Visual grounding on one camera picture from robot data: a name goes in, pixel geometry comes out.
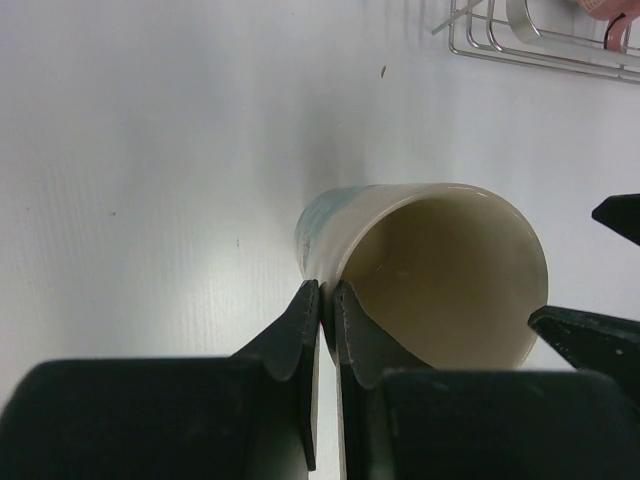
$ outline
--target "white cup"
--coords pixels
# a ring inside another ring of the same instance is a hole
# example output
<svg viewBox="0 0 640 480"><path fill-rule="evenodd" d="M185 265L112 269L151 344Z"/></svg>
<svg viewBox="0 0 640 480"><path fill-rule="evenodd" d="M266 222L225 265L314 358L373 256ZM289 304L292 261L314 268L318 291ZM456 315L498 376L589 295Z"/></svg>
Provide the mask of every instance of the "white cup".
<svg viewBox="0 0 640 480"><path fill-rule="evenodd" d="M435 368L518 367L535 342L527 319L547 302L544 253L522 214L491 192L338 188L302 213L296 245L325 298L350 281L369 316Z"/></svg>

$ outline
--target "mug handle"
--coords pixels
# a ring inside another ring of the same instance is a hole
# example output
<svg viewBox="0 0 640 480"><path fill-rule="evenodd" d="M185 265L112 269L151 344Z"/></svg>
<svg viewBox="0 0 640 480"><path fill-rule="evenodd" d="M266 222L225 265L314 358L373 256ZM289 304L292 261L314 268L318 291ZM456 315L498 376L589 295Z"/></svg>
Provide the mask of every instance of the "mug handle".
<svg viewBox="0 0 640 480"><path fill-rule="evenodd" d="M604 37L604 48L614 52L624 53L622 38L624 32L631 26L633 21L640 17L640 7L628 12L623 12L609 22Z"/></svg>

